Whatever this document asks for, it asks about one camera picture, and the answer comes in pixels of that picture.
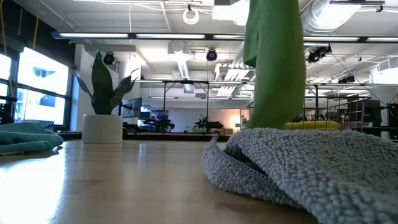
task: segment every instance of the gray towel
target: gray towel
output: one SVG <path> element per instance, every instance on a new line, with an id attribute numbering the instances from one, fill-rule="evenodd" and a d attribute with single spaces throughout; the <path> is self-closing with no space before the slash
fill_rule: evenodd
<path id="1" fill-rule="evenodd" d="M 221 189 L 304 208 L 320 223 L 398 223 L 398 145 L 354 131 L 248 129 L 205 174 Z"/>
<path id="2" fill-rule="evenodd" d="M 37 122 L 0 125 L 0 154 L 51 151 L 62 142 L 60 136 L 45 130 Z"/>

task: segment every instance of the potted plant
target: potted plant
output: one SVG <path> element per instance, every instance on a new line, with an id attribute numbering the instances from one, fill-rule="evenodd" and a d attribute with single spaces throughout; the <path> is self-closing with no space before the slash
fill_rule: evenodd
<path id="1" fill-rule="evenodd" d="M 95 111 L 94 115 L 85 114 L 83 117 L 83 143 L 121 143 L 123 140 L 123 119 L 111 113 L 113 108 L 119 106 L 123 96 L 132 90 L 136 79 L 131 81 L 130 74 L 128 77 L 123 78 L 119 86 L 113 90 L 111 74 L 103 64 L 100 52 L 96 54 L 91 74 L 94 88 L 93 94 L 90 93 L 86 83 L 77 75 L 75 76 L 80 88 L 89 94 L 91 105 Z"/>

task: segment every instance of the wooden table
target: wooden table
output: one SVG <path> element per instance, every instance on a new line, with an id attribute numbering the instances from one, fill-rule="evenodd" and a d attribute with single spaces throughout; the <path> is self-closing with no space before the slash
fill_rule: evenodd
<path id="1" fill-rule="evenodd" d="M 212 186 L 205 144 L 70 141 L 58 154 L 0 156 L 0 223 L 316 223 Z"/>

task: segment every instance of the window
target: window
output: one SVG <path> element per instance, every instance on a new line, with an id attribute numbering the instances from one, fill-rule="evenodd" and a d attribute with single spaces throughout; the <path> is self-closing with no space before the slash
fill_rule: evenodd
<path id="1" fill-rule="evenodd" d="M 68 67 L 25 48 L 19 59 L 18 83 L 66 95 Z"/>
<path id="2" fill-rule="evenodd" d="M 0 96 L 7 96 L 8 86 L 0 83 Z M 0 100 L 0 103 L 6 103 L 5 100 Z"/>
<path id="3" fill-rule="evenodd" d="M 0 54 L 0 96 L 7 96 L 8 77 L 10 76 L 11 58 Z M 0 103 L 6 103 L 5 100 L 0 100 Z"/>
<path id="4" fill-rule="evenodd" d="M 65 108 L 70 103 L 67 66 L 25 48 L 17 80 L 16 122 L 38 121 L 43 127 L 64 124 Z"/>
<path id="5" fill-rule="evenodd" d="M 63 124 L 65 99 L 18 88 L 16 119 L 38 121 L 43 126 Z"/>
<path id="6" fill-rule="evenodd" d="M 10 76 L 11 58 L 0 54 L 0 78 L 8 80 Z"/>

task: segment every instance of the snake plant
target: snake plant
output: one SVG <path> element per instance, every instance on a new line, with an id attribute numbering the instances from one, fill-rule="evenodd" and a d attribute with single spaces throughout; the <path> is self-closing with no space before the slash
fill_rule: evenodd
<path id="1" fill-rule="evenodd" d="M 128 77 L 123 78 L 120 81 L 119 86 L 113 90 L 111 74 L 103 64 L 100 52 L 97 52 L 91 74 L 94 93 L 90 93 L 86 83 L 80 77 L 76 74 L 74 74 L 74 76 L 76 76 L 80 88 L 85 93 L 89 94 L 91 105 L 93 106 L 95 113 L 110 115 L 113 108 L 119 106 L 123 96 L 132 90 L 136 79 L 131 81 L 131 74 Z"/>

